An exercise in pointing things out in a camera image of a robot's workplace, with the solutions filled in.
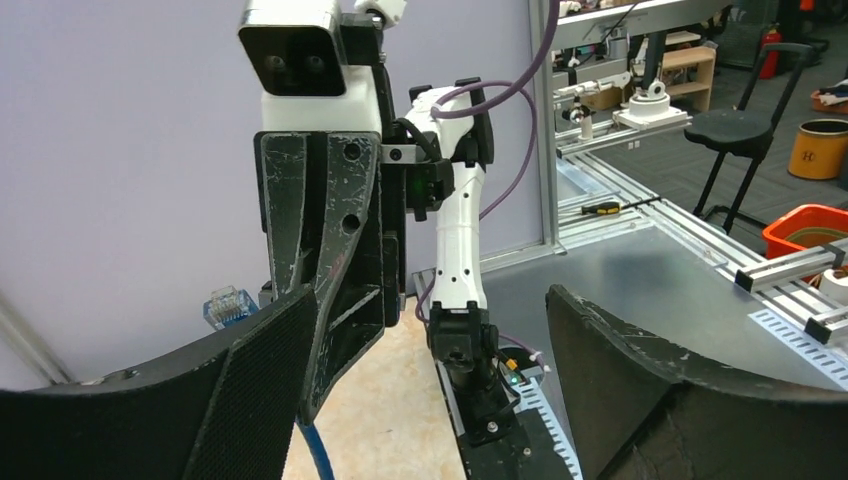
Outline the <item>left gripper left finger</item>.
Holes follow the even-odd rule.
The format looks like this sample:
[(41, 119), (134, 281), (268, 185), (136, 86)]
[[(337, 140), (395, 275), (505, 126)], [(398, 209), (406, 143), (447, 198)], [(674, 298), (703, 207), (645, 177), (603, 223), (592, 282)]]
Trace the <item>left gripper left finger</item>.
[(5, 479), (278, 479), (307, 376), (307, 286), (94, 384), (1, 394)]

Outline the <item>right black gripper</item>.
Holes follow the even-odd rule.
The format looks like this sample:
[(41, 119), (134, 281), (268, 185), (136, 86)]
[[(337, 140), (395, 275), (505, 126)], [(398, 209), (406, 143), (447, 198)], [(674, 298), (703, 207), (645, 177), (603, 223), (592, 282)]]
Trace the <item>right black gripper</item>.
[[(384, 327), (396, 326), (405, 310), (406, 165), (389, 159), (379, 166), (375, 133), (259, 132), (254, 146), (273, 295), (310, 282), (317, 301), (299, 406), (300, 421), (311, 424), (382, 335), (382, 275)], [(315, 243), (307, 189), (319, 195)]]

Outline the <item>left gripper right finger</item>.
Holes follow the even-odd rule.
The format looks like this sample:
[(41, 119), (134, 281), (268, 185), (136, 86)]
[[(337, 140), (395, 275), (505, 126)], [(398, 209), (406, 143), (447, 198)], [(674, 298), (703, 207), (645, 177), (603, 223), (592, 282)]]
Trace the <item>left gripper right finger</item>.
[(587, 479), (843, 479), (847, 396), (747, 372), (553, 285), (546, 314)]

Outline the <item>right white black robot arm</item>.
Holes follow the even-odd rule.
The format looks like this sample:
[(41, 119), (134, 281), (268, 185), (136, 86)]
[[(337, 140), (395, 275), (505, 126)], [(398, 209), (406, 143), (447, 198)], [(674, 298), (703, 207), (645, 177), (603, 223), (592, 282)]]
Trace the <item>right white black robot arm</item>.
[(407, 214), (436, 219), (432, 357), (474, 421), (496, 421), (508, 406), (480, 271), (480, 201), (493, 158), (485, 84), (420, 86), (410, 97), (396, 116), (387, 84), (364, 71), (263, 83), (254, 151), (271, 288), (281, 296), (307, 286), (317, 302), (298, 401), (304, 423), (399, 312)]

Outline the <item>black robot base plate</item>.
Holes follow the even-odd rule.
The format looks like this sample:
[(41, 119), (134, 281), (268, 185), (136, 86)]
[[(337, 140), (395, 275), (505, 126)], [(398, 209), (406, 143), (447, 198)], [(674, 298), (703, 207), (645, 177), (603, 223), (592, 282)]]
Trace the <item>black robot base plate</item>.
[(464, 479), (573, 477), (541, 400), (530, 398), (535, 365), (526, 350), (502, 348), (492, 358), (486, 387), (472, 391), (470, 373), (435, 362)]

